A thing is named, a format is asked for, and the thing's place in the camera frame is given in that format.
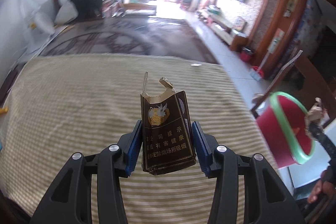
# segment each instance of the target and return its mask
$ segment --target tile floor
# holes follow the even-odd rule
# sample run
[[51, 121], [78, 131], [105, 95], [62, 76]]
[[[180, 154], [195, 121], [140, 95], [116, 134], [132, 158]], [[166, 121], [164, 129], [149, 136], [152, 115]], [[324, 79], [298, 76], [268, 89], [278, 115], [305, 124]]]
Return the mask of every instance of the tile floor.
[[[175, 18], [175, 19], [185, 19], [191, 25], [192, 28], [197, 32], [199, 37], [202, 39], [204, 44], [213, 53], [218, 62], [223, 66], [226, 72], [231, 77], [232, 81], [236, 85], [237, 90], [240, 92], [242, 98], [244, 99], [248, 109], [253, 107], [251, 102], [253, 96], [256, 93], [264, 93], [270, 84], [269, 80], [256, 81], [250, 75], [251, 65], [244, 63], [239, 58], [239, 53], [232, 52], [228, 45], [226, 45], [214, 32], [207, 27], [203, 22], [201, 22], [193, 12], [185, 12], [179, 8], [175, 3], [170, 3], [166, 1], [157, 1], [157, 17], [163, 18]], [[278, 90], [286, 91], [291, 93], [291, 88], [286, 84], [282, 83], [279, 85]], [[266, 101], [263, 108], [259, 109], [259, 114], [262, 113], [268, 106]], [[287, 186], [289, 192], [293, 194], [294, 187], [289, 172], [289, 168], [281, 168], [279, 170], [280, 176]]]

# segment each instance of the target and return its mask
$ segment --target patterned carpet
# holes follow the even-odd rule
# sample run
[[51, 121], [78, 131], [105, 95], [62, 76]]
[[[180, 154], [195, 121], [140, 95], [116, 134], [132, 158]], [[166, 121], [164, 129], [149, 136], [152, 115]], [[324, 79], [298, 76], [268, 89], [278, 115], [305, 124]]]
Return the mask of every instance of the patterned carpet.
[[185, 20], [125, 16], [77, 23], [41, 56], [82, 53], [175, 56], [218, 64]]

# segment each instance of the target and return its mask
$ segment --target beige blanket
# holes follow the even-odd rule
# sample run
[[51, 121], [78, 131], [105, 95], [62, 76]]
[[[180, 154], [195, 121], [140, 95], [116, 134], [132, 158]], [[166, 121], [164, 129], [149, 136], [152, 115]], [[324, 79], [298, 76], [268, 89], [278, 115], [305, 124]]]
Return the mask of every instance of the beige blanket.
[[[149, 72], [147, 92], [164, 91], [165, 76], [185, 90], [191, 120], [236, 153], [274, 159], [234, 84], [220, 65], [172, 57], [73, 55], [37, 57], [16, 80], [1, 117], [0, 182], [4, 193], [32, 215], [43, 194], [76, 151], [99, 153], [131, 132], [141, 118], [140, 93]], [[215, 179], [198, 163], [167, 175], [141, 169], [121, 179], [129, 223], [207, 223]], [[244, 191], [240, 178], [238, 223], [243, 221]], [[96, 191], [92, 217], [97, 223]]]

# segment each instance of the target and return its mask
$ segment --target metal screw cap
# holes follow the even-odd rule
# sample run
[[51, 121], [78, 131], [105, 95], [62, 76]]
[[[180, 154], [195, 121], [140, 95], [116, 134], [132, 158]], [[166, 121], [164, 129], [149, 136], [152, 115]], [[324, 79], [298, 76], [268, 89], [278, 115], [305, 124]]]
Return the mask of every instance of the metal screw cap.
[[117, 144], [112, 144], [110, 147], [109, 147], [109, 150], [111, 151], [111, 152], [115, 152], [115, 151], [117, 151], [119, 149], [119, 145], [117, 145]]
[[263, 160], [264, 159], [264, 157], [262, 156], [262, 155], [260, 155], [260, 154], [255, 154], [254, 155], [254, 158], [256, 159], [256, 160]]
[[227, 148], [224, 145], [218, 145], [217, 146], [217, 150], [219, 152], [225, 152], [227, 150]]
[[73, 158], [74, 160], [78, 160], [78, 159], [81, 158], [81, 156], [82, 156], [81, 153], [75, 153], [75, 154], [72, 155], [72, 158]]

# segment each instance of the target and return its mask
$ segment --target person's arm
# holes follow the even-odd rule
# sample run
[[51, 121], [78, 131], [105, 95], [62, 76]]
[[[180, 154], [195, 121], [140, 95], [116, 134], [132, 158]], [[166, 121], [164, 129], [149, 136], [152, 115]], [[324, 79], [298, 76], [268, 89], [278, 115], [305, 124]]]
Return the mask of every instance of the person's arm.
[[[321, 178], [323, 178], [325, 173], [326, 173], [326, 170], [322, 172]], [[333, 195], [336, 193], [335, 186], [332, 183], [328, 181], [322, 182], [322, 180], [319, 180], [314, 186], [313, 190], [311, 191], [307, 199], [307, 202], [314, 203], [317, 200], [318, 195], [321, 193], [321, 191], [325, 193], [329, 198], [332, 198]]]

